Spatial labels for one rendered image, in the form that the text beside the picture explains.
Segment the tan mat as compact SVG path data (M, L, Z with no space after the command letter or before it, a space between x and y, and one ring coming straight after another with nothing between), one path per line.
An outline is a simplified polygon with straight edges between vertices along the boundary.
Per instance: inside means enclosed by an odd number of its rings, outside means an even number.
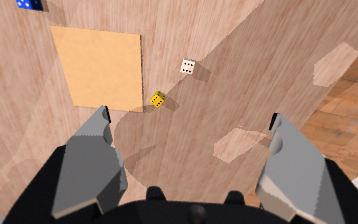
M50 28L74 106L143 112L140 34Z

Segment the yellow die with black pips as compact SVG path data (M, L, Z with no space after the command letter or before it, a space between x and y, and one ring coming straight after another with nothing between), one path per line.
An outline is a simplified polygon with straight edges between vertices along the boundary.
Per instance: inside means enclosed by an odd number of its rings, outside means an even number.
M150 99L150 102L156 106L157 108L165 101L165 96L162 95L159 91L157 91L152 98Z

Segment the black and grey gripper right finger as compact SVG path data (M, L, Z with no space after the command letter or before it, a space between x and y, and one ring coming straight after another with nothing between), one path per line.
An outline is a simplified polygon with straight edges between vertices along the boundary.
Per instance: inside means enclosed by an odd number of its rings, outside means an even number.
M274 113L259 208L291 224L358 224L358 189L283 114ZM264 208L263 208L263 206Z

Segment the white die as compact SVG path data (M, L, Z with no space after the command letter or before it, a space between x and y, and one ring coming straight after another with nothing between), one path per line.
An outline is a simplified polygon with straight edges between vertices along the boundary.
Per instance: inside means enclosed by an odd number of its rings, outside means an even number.
M183 58L181 72L186 74L193 74L195 61L187 58Z

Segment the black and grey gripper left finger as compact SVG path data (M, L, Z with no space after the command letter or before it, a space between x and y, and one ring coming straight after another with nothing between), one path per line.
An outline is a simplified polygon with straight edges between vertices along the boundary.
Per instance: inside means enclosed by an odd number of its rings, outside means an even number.
M90 224L117 207L128 182L110 123L101 105L54 150L2 224Z

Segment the blue die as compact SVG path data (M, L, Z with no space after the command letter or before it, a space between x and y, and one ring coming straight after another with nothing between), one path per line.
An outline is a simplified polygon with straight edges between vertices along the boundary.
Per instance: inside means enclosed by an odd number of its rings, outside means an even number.
M19 8L43 11L41 0L16 0Z

